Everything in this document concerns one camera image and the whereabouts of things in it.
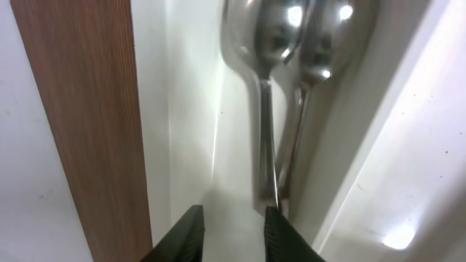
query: spoon handle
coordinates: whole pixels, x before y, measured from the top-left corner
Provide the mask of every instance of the spoon handle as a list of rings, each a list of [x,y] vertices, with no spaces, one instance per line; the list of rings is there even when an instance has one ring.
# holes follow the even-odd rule
[[[295,91],[296,101],[296,121],[293,125],[293,137],[285,152],[282,169],[280,170],[279,187],[285,188],[289,184],[292,177],[296,159],[298,157],[299,146],[301,145],[301,137],[303,133],[304,115],[306,113],[307,104],[309,102],[310,90],[307,87],[299,86]]]
[[[260,188],[265,190],[269,204],[280,209],[280,196],[275,172],[275,145],[272,115],[272,87],[268,79],[260,80],[261,93],[261,148]]]

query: black object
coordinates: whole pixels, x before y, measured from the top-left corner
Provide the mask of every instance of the black object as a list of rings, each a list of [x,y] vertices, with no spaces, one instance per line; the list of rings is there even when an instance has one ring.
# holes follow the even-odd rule
[[[201,262],[204,231],[204,210],[194,205],[141,262]],[[266,262],[325,262],[276,207],[266,209],[264,238]]]
[[[141,262],[201,262],[204,209],[194,205]]]
[[[266,262],[325,262],[276,207],[265,211]]]

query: wood grain surface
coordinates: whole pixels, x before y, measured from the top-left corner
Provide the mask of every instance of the wood grain surface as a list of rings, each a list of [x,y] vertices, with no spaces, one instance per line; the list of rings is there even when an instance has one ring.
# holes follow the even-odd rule
[[[151,248],[130,0],[11,0],[95,262]]]

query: wooden panel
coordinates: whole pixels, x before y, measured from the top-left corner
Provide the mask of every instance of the wooden panel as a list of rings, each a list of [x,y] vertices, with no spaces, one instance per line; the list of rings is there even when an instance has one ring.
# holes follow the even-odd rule
[[[152,247],[130,0],[11,5],[95,262]]]

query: metal spoon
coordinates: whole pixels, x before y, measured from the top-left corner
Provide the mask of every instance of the metal spoon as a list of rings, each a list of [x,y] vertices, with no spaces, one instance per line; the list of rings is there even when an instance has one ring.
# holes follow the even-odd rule
[[[296,122],[280,171],[280,188],[293,176],[303,120],[313,88],[340,74],[366,48],[378,12],[378,0],[311,0],[299,54]]]
[[[259,79],[260,174],[259,191],[280,209],[275,173],[270,72],[292,57],[301,38],[307,0],[226,1],[224,22],[233,52]]]

